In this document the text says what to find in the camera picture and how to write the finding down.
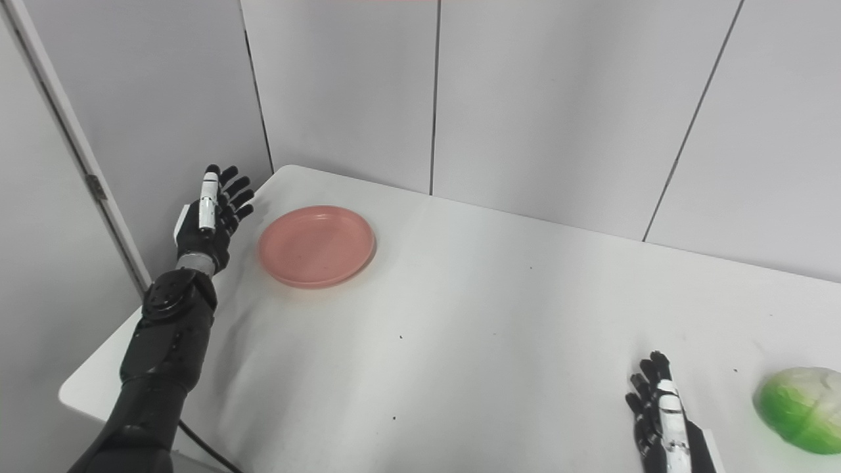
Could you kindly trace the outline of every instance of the door hinge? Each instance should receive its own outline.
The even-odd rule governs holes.
[[[87,182],[87,188],[91,189],[93,197],[99,200],[108,200],[108,196],[105,195],[105,189],[103,189],[103,185],[99,182],[98,177],[88,174],[85,176],[85,182]]]

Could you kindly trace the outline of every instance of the pink plate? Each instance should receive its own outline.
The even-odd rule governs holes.
[[[262,233],[260,263],[278,281],[324,288],[353,276],[370,259],[374,237],[359,214],[317,205],[283,215]]]

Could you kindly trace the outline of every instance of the panel seam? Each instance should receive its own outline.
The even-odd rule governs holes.
[[[266,144],[266,154],[268,155],[268,166],[274,174],[274,161],[272,161],[272,148],[268,144],[268,132],[266,131],[266,117],[263,116],[262,101],[260,100],[260,88],[257,86],[257,73],[254,71],[254,58],[251,56],[251,42],[248,40],[248,28],[246,27],[246,12],[242,9],[242,1],[240,4],[240,20],[242,21],[242,34],[246,38],[246,52],[248,53],[248,66],[251,68],[251,79],[254,82],[254,94],[257,96],[257,110],[260,112],[260,125],[263,131],[263,140]]]
[[[704,84],[704,90],[701,92],[701,97],[698,99],[698,104],[695,107],[695,112],[692,114],[692,119],[689,122],[689,126],[686,128],[686,133],[684,134],[683,141],[680,143],[680,148],[678,148],[678,154],[674,157],[674,161],[672,162],[672,168],[669,170],[669,176],[666,177],[666,183],[663,186],[663,190],[660,191],[660,196],[657,199],[657,204],[654,206],[654,212],[651,214],[651,220],[648,221],[648,226],[645,229],[645,234],[643,234],[644,242],[648,240],[648,233],[651,231],[651,227],[654,224],[654,219],[657,218],[657,213],[660,211],[660,205],[663,203],[663,198],[666,195],[666,191],[669,189],[669,185],[672,183],[672,177],[674,176],[674,172],[678,168],[680,157],[683,155],[684,148],[686,147],[686,142],[689,140],[689,135],[692,132],[692,127],[695,126],[695,121],[698,118],[698,113],[701,111],[701,105],[704,103],[706,93],[710,89],[712,78],[716,75],[718,64],[722,60],[725,48],[727,48],[727,43],[730,40],[730,34],[733,32],[733,28],[736,26],[736,20],[738,19],[738,15],[742,12],[742,6],[744,5],[744,1],[745,0],[739,1],[738,6],[736,7],[736,13],[733,15],[733,20],[730,22],[730,27],[727,29],[727,34],[724,35],[722,47],[718,50],[716,61],[712,64],[710,75],[706,79],[706,84]]]
[[[435,72],[432,83],[432,143],[429,158],[429,195],[435,190],[435,136],[438,119],[438,58],[441,51],[441,2],[438,0],[438,10],[435,26]]]

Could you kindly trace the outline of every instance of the white thumb segment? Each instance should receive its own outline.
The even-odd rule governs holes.
[[[658,401],[660,425],[663,428],[663,448],[666,450],[668,473],[691,473],[689,434],[680,398],[663,394]]]
[[[198,201],[199,230],[216,230],[216,200],[219,194],[219,176],[205,173],[202,182],[202,194]]]

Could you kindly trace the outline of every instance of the robotic hand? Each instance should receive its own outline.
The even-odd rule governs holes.
[[[216,309],[210,277],[230,259],[230,237],[253,208],[248,178],[210,166],[201,198],[176,228],[176,269],[146,291],[119,369],[123,382],[102,432],[70,473],[172,473],[169,452],[187,394],[201,375]]]
[[[247,176],[233,180],[238,172],[236,166],[228,167],[222,173],[219,166],[208,166],[201,198],[184,205],[175,227],[178,268],[197,268],[212,275],[228,266],[230,236],[240,221],[254,211],[247,204],[254,197],[254,191],[242,190],[251,180]]]
[[[631,376],[637,394],[625,400],[636,418],[634,439],[645,473],[716,473],[704,433],[686,418],[669,359],[652,352]]]

